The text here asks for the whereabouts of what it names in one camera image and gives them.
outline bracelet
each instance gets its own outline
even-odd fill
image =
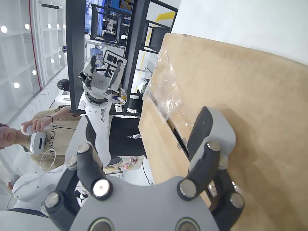
[[[47,116],[45,116],[45,117],[50,117],[50,118],[52,119],[52,122],[54,122],[54,119],[53,119],[53,117],[52,117],[52,116],[48,116],[48,115],[47,115]]]

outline vr controller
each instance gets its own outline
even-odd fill
[[[44,130],[50,129],[51,126],[47,125],[45,126]],[[26,136],[31,136],[31,141],[30,141],[30,152],[32,154],[40,154],[44,152],[44,147],[45,147],[45,139],[46,139],[46,134],[45,132],[35,132],[32,130],[32,124],[28,125],[26,128],[26,132],[21,129],[22,134]]]

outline plastic wrap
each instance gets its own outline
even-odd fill
[[[162,49],[158,53],[155,70],[143,95],[143,98],[147,97],[155,103],[166,121],[182,103],[167,50]]]
[[[172,61],[164,45],[158,53],[155,70],[145,89],[143,101],[147,98],[156,105],[163,121],[166,121],[171,129],[176,129],[183,143],[186,144],[188,140],[186,137],[190,134],[194,121],[190,121],[184,111]]]

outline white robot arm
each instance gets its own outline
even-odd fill
[[[127,95],[122,89],[121,79],[125,64],[124,57],[106,51],[103,61],[108,64],[105,73],[97,72],[96,57],[93,56],[85,64],[78,77],[82,80],[84,93],[80,99],[79,108],[84,109],[96,133],[95,147],[98,156],[107,166],[111,160],[109,153],[109,111],[112,103],[124,105]]]

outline metal screw head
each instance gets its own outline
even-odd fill
[[[93,194],[96,197],[104,197],[110,189],[110,184],[106,179],[98,180],[93,186]]]
[[[188,179],[184,179],[180,182],[180,191],[185,197],[188,198],[194,197],[197,193],[195,184]]]
[[[100,218],[94,221],[94,223],[92,223],[91,228],[89,229],[89,231],[101,231],[101,230],[114,231],[114,226],[109,219]]]
[[[78,153],[85,153],[90,149],[90,146],[88,143],[81,143],[78,147],[77,152]]]
[[[66,166],[68,167],[72,167],[72,166],[75,166],[77,163],[77,156],[76,155],[73,155],[72,157],[70,157],[66,162]]]
[[[183,218],[178,221],[175,227],[176,231],[200,231],[197,222],[191,218]]]
[[[47,208],[52,208],[57,205],[59,202],[59,195],[56,192],[50,193],[46,200],[45,200],[45,205]]]
[[[231,204],[232,204],[234,207],[239,208],[239,209],[243,208],[243,206],[244,206],[244,199],[243,199],[243,197],[242,197],[239,193],[237,193],[237,192],[232,193],[232,195],[231,195],[231,197],[230,197],[230,202],[231,202]]]
[[[219,143],[215,141],[209,141],[206,143],[207,147],[210,148],[214,152],[219,152],[220,151],[220,145]]]

